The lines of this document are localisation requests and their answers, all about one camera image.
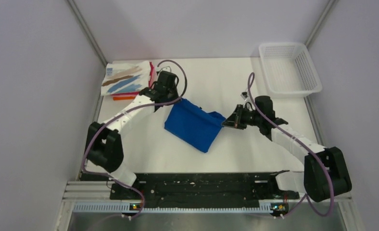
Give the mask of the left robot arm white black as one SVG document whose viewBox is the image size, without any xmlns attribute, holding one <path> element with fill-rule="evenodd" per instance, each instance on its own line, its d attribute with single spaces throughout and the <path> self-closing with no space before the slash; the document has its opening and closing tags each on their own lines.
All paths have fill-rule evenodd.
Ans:
<svg viewBox="0 0 379 231">
<path fill-rule="evenodd" d="M 124 162 L 122 139 L 145 117 L 181 99 L 177 91 L 178 82 L 176 74 L 159 72 L 153 85 L 141 90 L 125 109 L 101 124 L 93 122 L 88 128 L 84 157 L 101 167 L 103 176 L 122 183 L 121 192 L 128 199 L 139 195 L 140 186 L 135 183 L 136 174 Z"/>
</svg>

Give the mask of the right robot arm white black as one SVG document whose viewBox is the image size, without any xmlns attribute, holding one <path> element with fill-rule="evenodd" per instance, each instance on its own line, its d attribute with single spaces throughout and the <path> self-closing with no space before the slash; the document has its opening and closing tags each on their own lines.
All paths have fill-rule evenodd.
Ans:
<svg viewBox="0 0 379 231">
<path fill-rule="evenodd" d="M 281 198 L 287 191 L 307 194 L 309 199 L 322 202 L 332 196 L 352 190 L 351 178 L 342 151 L 327 148 L 293 130 L 288 122 L 277 117 L 269 96 L 238 104 L 222 126 L 246 129 L 255 126 L 271 142 L 281 146 L 303 164 L 303 171 L 282 170 L 272 173 L 267 191 L 273 198 Z"/>
</svg>

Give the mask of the blue t shirt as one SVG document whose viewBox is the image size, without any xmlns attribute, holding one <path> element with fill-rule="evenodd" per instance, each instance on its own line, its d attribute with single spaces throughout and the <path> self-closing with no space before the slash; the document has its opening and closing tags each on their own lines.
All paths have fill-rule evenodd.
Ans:
<svg viewBox="0 0 379 231">
<path fill-rule="evenodd" d="M 225 117 L 220 113 L 206 112 L 189 100 L 182 99 L 172 107 L 164 129 L 198 151 L 207 153 L 224 121 Z"/>
</svg>

